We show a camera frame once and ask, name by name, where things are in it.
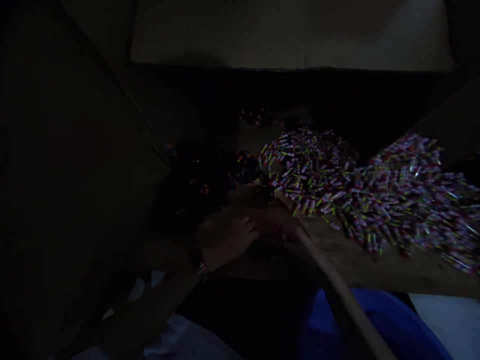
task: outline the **wrist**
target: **wrist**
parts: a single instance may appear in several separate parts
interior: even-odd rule
[[[205,269],[209,273],[213,273],[215,270],[217,270],[223,265],[220,261],[218,261],[218,256],[215,256],[215,254],[212,253],[210,250],[203,248],[200,250],[200,252],[202,262],[205,266]]]

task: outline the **person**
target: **person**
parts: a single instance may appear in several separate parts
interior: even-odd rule
[[[73,359],[171,358],[172,354],[165,354],[165,349],[161,346],[158,346],[157,349],[148,349],[149,356],[145,356],[145,350],[148,345],[156,343],[162,332],[169,327],[168,321],[172,318],[177,307],[201,281],[206,279],[206,275],[243,255],[259,235],[255,221],[249,217],[233,220],[222,236],[212,238],[211,241],[200,245],[199,254],[192,256],[200,258],[200,260],[196,260],[197,263],[195,263],[195,260],[193,260],[193,263],[183,261],[184,264],[168,272],[158,285],[143,294],[137,301],[123,311],[110,316],[107,321],[104,321],[105,324],[102,325],[100,333],[95,339],[98,344],[90,346],[74,356]],[[145,259],[142,260],[144,260],[144,263],[154,262],[152,256],[146,261]],[[164,260],[164,263],[167,263],[167,269],[176,267],[172,266],[168,255],[164,257]],[[179,320],[185,327],[186,319],[179,319],[176,316],[172,322],[178,323]],[[195,324],[188,323],[188,326],[191,328]],[[195,330],[193,336],[202,337],[204,342],[212,343],[210,347],[206,346],[205,343],[201,344],[198,347],[200,351],[216,353],[215,357],[220,352],[223,356],[241,359],[233,350],[214,335],[209,334],[208,331],[199,326],[195,326]],[[196,350],[191,348],[192,344],[184,346],[184,349],[185,347],[189,348],[187,353],[176,353],[177,358],[191,359],[194,356]]]
[[[194,249],[191,261],[175,260],[175,269],[161,281],[153,281],[151,290],[103,321],[97,344],[73,359],[240,360],[221,339],[175,311],[201,281],[243,255],[259,236],[255,221],[249,217],[233,220],[222,236]],[[289,231],[289,236],[295,242],[285,242],[282,247],[310,272],[313,264],[323,277],[323,289],[314,294],[304,325],[299,327],[301,359],[451,359],[403,303],[398,304],[382,291],[350,290],[301,228]],[[159,261],[158,251],[147,253],[147,263]],[[172,267],[169,257],[167,253],[160,260],[164,267]]]

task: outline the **hand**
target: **hand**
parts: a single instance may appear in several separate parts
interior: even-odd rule
[[[223,235],[201,249],[203,264],[209,272],[243,255],[260,233],[248,216],[232,221]]]

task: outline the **pile of candy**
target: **pile of candy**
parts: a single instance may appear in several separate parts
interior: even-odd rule
[[[249,125],[257,125],[258,129],[269,128],[276,123],[268,106],[250,110],[242,109],[238,119]]]
[[[307,126],[265,144],[260,169],[293,201],[293,215],[335,214],[347,237],[382,254],[387,241],[409,258],[412,248],[438,250],[467,273],[479,271],[480,202],[461,173],[441,172],[435,140],[407,135],[357,166],[351,146],[332,130]],[[284,165],[272,173],[274,161]]]

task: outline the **white cloth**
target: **white cloth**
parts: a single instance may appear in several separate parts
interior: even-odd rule
[[[163,279],[164,273],[152,271],[151,287],[156,287]],[[137,300],[139,289],[145,287],[137,281],[129,299]],[[240,355],[233,351],[226,343],[215,334],[186,319],[173,314],[167,321],[165,331],[158,341],[147,346],[138,360],[163,360],[163,359],[229,359],[242,360]],[[72,358],[72,360],[108,360],[98,346],[92,346]]]

